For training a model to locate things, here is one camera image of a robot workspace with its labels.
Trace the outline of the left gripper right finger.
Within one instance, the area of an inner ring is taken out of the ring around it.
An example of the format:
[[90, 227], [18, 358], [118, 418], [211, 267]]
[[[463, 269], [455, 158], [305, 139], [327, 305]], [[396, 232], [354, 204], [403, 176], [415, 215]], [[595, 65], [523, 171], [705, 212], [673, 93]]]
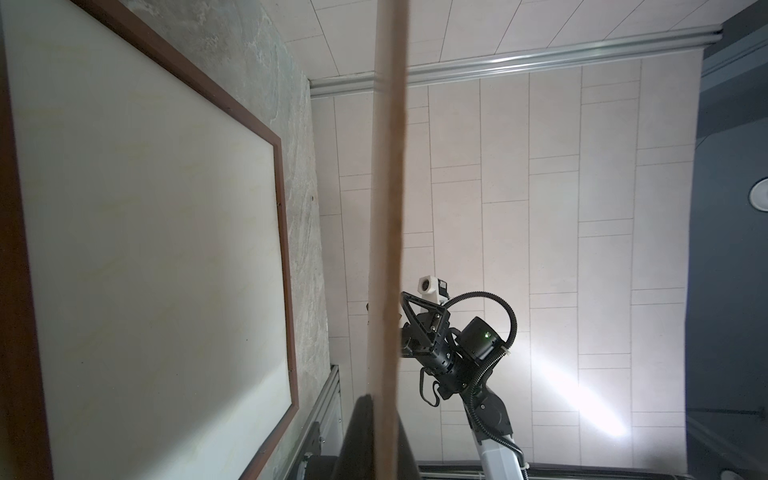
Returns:
[[398, 480], [421, 480], [418, 464], [414, 458], [403, 423], [398, 420]]

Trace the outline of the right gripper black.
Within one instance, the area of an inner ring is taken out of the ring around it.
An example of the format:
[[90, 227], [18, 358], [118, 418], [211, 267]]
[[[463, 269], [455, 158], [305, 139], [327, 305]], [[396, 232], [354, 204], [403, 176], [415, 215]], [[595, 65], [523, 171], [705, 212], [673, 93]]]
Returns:
[[405, 315], [401, 328], [401, 356], [431, 360], [428, 372], [435, 378], [441, 400], [460, 396], [485, 396], [486, 382], [499, 359], [489, 359], [504, 346], [504, 339], [481, 317], [463, 329], [449, 326], [450, 313], [439, 304], [403, 291], [400, 305]]

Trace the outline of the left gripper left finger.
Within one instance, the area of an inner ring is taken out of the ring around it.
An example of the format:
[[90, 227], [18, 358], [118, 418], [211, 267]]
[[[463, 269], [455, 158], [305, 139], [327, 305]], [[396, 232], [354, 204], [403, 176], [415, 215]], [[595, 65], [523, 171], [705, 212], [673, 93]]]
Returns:
[[333, 480], [375, 478], [374, 410], [370, 395], [356, 400], [344, 441], [331, 475]]

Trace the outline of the brown backing board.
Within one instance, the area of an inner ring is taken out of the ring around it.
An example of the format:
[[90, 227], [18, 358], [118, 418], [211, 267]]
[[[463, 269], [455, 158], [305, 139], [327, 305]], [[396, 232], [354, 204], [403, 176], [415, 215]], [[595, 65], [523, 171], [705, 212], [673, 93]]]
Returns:
[[377, 3], [368, 287], [368, 382], [373, 400], [377, 479], [395, 479], [398, 466], [397, 374], [409, 13], [408, 1]]

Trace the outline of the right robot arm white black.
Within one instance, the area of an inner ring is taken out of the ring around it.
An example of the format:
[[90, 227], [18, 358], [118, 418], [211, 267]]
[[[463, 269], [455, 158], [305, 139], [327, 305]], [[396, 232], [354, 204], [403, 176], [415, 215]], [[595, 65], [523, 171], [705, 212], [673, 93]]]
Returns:
[[[450, 308], [473, 298], [491, 300], [502, 307], [510, 323], [506, 338], [480, 317], [473, 318], [462, 330], [450, 324]], [[421, 378], [433, 378], [435, 399], [429, 405], [438, 407], [444, 400], [459, 397], [485, 477], [526, 479], [529, 464], [513, 440], [506, 406], [487, 385], [517, 336], [518, 322], [512, 307], [485, 291], [464, 293], [442, 304], [403, 291], [400, 303], [406, 318], [401, 328], [401, 356], [418, 361]]]

